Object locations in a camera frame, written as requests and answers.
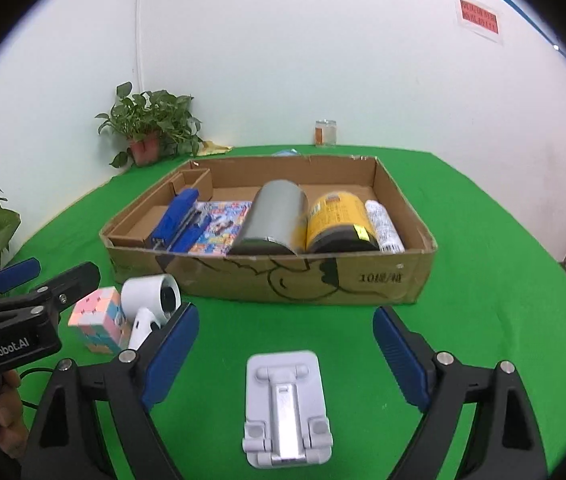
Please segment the white spray can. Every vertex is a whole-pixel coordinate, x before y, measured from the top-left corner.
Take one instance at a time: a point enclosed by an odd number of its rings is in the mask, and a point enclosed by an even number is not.
[[[376,200],[365,202],[365,210],[369,221],[377,232],[378,247],[384,253],[405,253],[405,247],[396,232],[396,228],[387,213],[387,209]]]

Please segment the green tablecloth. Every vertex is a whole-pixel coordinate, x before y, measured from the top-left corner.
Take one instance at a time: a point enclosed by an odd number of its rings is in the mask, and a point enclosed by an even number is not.
[[[230,155],[262,155],[289,146],[251,147]],[[340,146],[296,146],[301,153],[375,155],[388,168],[434,234],[439,253],[416,304],[397,307],[435,350],[466,364],[493,367],[513,361],[537,414],[550,466],[566,451],[566,274],[505,210],[469,179],[429,153]],[[37,257],[39,282],[91,260],[101,286],[114,283],[98,231],[180,160],[133,168],[84,197],[41,229],[17,255]],[[405,403],[372,335],[371,306],[256,304],[191,298],[201,331],[167,400],[152,416],[185,478],[356,479],[387,477],[420,414]],[[79,364],[106,360],[83,347],[66,326],[63,356]],[[256,353],[310,349],[321,365],[327,415],[334,436],[331,460],[322,466],[262,471],[241,449],[245,421],[245,365]],[[25,378],[21,396],[37,402],[47,374]],[[26,408],[27,420],[32,410]],[[439,478],[454,478],[466,444],[473,406],[462,412]],[[111,415],[99,406],[119,479],[132,478]]]

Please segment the flower pot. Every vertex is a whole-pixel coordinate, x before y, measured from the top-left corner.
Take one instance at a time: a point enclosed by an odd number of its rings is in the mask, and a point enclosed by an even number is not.
[[[137,166],[148,166],[159,160],[159,136],[148,134],[143,140],[131,141],[129,147]]]

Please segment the colorful magazine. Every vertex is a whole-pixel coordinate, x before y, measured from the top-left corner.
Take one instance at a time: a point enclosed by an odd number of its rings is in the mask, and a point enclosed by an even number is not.
[[[252,202],[202,202],[212,217],[205,232],[189,250],[189,254],[224,256],[239,234]]]

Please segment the yellow can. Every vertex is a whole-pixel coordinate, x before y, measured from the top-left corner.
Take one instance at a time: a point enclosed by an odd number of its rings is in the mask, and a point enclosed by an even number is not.
[[[374,227],[359,197],[346,191],[323,195],[307,219],[308,253],[378,251]]]

